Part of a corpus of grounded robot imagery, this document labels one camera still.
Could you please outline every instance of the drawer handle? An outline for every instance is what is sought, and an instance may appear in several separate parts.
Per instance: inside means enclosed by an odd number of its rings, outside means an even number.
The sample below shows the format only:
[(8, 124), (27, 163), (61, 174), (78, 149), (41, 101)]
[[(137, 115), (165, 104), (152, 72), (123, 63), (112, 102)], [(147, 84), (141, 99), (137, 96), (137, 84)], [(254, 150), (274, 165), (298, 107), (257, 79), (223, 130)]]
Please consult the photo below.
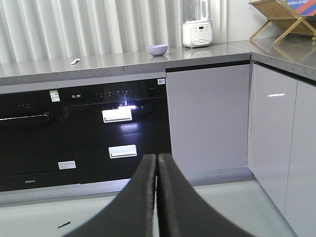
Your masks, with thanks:
[(137, 156), (136, 145), (109, 147), (110, 158), (123, 158)]
[(103, 110), (102, 117), (104, 123), (131, 121), (132, 112), (129, 107), (123, 107), (116, 110)]

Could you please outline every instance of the book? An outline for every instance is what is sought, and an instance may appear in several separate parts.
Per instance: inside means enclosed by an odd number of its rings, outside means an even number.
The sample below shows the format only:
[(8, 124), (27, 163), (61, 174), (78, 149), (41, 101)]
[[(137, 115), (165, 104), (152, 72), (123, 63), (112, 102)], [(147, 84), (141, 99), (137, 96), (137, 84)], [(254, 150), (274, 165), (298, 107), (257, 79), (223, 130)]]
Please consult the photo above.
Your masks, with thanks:
[(316, 14), (316, 0), (285, 0), (287, 4), (302, 16)]

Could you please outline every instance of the brand logo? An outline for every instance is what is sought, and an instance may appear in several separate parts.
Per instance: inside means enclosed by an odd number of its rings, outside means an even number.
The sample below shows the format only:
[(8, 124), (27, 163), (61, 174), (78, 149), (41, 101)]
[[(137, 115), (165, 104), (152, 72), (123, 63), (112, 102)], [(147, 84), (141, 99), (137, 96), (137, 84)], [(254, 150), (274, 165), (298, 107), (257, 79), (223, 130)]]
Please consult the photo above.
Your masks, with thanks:
[(81, 98), (81, 94), (78, 94), (78, 95), (72, 95), (72, 96), (71, 96), (71, 98), (72, 98), (72, 99), (74, 99), (74, 98)]
[(26, 184), (35, 183), (35, 182), (36, 182), (35, 179), (33, 179), (33, 180), (25, 180), (25, 183), (26, 183)]

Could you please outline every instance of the white cabinet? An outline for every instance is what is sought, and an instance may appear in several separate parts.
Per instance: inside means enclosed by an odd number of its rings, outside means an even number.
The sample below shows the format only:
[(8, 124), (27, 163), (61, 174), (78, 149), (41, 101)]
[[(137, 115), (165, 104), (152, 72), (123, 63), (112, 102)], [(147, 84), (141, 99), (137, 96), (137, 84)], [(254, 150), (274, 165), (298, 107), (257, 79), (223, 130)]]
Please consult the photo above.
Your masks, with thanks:
[(285, 217), (299, 237), (316, 236), (316, 87), (298, 82)]
[(166, 86), (182, 172), (246, 167), (249, 65), (167, 73)]
[(284, 214), (297, 81), (254, 65), (249, 167)]

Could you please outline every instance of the wooden dish rack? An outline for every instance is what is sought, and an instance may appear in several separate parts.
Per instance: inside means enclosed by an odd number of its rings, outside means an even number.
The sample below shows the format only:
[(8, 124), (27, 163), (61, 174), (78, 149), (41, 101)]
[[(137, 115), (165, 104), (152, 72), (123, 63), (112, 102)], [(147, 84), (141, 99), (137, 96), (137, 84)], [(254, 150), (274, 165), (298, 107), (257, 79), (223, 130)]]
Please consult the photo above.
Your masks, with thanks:
[(316, 40), (316, 18), (301, 16), (284, 0), (251, 0), (250, 5), (258, 9), (267, 21), (251, 37), (255, 38), (270, 22), (273, 22), (283, 34), (274, 41), (279, 44), (289, 33), (312, 36)]

